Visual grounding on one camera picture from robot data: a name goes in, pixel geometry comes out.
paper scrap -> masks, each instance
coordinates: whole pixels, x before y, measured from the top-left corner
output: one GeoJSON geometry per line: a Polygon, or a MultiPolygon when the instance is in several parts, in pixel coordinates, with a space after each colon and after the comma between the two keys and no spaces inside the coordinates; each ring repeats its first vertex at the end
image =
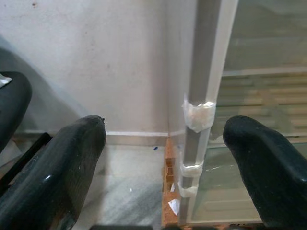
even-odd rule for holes
{"type": "Polygon", "coordinates": [[[174,183],[172,184],[172,187],[171,187],[171,192],[174,192],[175,191],[175,185],[174,183]]]}
{"type": "Polygon", "coordinates": [[[180,204],[180,201],[178,199],[173,199],[168,202],[168,205],[170,206],[171,210],[176,216],[178,216],[178,213],[179,213],[179,204],[180,204]]]}

marble floor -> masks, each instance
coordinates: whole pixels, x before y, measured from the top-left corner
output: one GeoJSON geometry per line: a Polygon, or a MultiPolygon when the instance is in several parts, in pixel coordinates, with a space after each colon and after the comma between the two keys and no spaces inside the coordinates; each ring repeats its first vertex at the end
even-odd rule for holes
{"type": "Polygon", "coordinates": [[[107,145],[73,230],[92,225],[161,229],[164,147],[107,145]]]}

white wall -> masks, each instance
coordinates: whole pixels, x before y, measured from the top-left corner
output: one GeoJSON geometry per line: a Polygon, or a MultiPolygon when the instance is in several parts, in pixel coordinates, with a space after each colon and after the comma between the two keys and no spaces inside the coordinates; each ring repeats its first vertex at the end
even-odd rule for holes
{"type": "Polygon", "coordinates": [[[1,1],[0,70],[23,72],[34,91],[19,130],[56,132],[95,114],[108,131],[167,132],[165,5],[1,1]]]}

